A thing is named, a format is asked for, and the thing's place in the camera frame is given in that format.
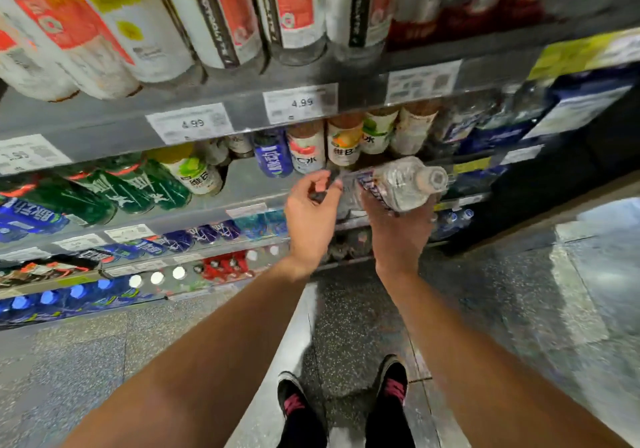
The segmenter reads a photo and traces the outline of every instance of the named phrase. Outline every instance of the blue bottle cap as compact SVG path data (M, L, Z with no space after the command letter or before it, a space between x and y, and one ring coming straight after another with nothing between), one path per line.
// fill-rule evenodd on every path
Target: blue bottle cap
M56 299L58 299L58 294L54 293L53 291L45 291L42 295L40 295L40 302L43 305L51 305L52 303L56 302Z
M71 286L70 294L72 298L82 298L84 295L86 295L86 288L84 287L84 285Z
M26 296L16 296L15 298L13 298L13 302L11 304L11 307L14 310L24 310L25 308L28 308L30 306L31 301L29 301Z
M113 286L113 280L98 280L98 288L101 290L108 290Z

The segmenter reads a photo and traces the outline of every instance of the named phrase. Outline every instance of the black sneaker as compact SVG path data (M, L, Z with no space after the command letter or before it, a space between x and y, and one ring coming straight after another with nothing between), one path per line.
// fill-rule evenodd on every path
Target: black sneaker
M284 371L278 376L278 404L285 419L299 409L306 409L313 413L307 396L300 386L300 381L291 372Z
M378 370L378 394L376 402L382 398L397 398L404 406L404 398L409 386L404 363L396 355L387 355Z

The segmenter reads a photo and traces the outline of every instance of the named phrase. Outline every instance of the green bottle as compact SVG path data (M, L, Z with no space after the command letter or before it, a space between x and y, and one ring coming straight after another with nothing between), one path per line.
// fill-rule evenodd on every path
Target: green bottle
M106 224L116 213L110 201L54 175L31 173L3 178L0 194L63 213L82 226Z
M101 160L100 167L146 193L164 210L184 207L191 200L191 193L184 185L139 152Z
M54 172L110 200L126 213L144 213L154 206L153 199L146 193L100 170L91 161L61 166L54 169Z

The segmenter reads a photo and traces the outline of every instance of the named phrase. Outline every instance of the forearm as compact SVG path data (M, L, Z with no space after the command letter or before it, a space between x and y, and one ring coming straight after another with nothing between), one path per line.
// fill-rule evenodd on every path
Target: forearm
M628 446L488 335L469 328L417 275L381 279L472 446Z
M285 258L153 359L64 448L222 448L271 363L308 279Z

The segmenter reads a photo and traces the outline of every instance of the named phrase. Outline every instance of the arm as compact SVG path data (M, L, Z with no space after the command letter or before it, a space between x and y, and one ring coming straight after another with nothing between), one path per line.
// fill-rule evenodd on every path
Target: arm
M469 328L418 276L433 223L424 206L392 217L362 193L373 232L376 272L474 448L628 447L538 372Z
M333 236L342 184L329 172L294 186L285 214L291 253L120 386L63 448L223 448L260 387L309 275Z

